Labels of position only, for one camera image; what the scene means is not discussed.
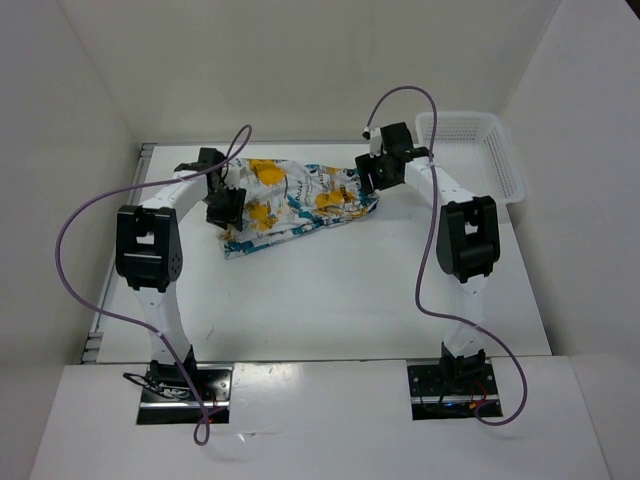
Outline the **colourful patterned shorts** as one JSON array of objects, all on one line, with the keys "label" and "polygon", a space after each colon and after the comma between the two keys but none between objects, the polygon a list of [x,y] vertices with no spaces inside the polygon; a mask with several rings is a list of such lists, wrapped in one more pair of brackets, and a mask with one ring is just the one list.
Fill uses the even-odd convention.
[{"label": "colourful patterned shorts", "polygon": [[218,233],[224,257],[246,256],[322,228],[360,219],[379,203],[364,193],[355,168],[304,164],[284,159],[239,158],[237,188],[246,190],[243,230]]}]

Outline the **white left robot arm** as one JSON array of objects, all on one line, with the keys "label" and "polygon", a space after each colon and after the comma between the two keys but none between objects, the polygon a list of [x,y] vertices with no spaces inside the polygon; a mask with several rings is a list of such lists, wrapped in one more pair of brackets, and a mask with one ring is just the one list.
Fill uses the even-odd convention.
[{"label": "white left robot arm", "polygon": [[228,156],[202,148],[198,159],[174,169],[173,182],[139,205],[124,205],[116,217],[116,270],[134,291],[150,332],[151,362],[142,385],[168,398],[191,398],[200,376],[178,307],[183,265],[179,224],[199,203],[206,221],[243,229],[246,190],[227,183]]}]

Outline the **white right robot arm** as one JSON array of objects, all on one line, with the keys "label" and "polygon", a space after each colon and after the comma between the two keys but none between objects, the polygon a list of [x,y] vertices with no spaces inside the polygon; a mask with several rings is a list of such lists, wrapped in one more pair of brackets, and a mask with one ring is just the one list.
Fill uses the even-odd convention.
[{"label": "white right robot arm", "polygon": [[477,326],[484,322],[484,290],[500,257],[497,205],[462,187],[433,159],[427,147],[416,147],[403,122],[367,127],[369,152],[355,159],[366,193],[406,184],[424,197],[438,215],[431,245],[444,274],[455,280],[458,322],[441,345],[438,378],[450,393],[460,393],[483,371],[486,353]]}]

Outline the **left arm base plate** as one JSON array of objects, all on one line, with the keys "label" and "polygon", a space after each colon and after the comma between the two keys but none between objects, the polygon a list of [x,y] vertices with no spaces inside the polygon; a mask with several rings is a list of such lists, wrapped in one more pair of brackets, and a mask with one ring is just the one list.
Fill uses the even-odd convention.
[{"label": "left arm base plate", "polygon": [[[199,364],[193,382],[209,412],[212,425],[228,424],[234,367],[230,364]],[[196,424],[201,410],[196,397],[183,380],[163,382],[152,376],[125,373],[124,378],[141,388],[137,425]]]}]

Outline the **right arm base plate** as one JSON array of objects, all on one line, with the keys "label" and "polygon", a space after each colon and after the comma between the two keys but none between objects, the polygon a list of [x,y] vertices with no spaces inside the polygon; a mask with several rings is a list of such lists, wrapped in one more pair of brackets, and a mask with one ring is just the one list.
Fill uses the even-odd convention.
[{"label": "right arm base plate", "polygon": [[486,362],[473,379],[445,381],[436,360],[409,362],[408,385],[413,421],[503,416],[493,366]]}]

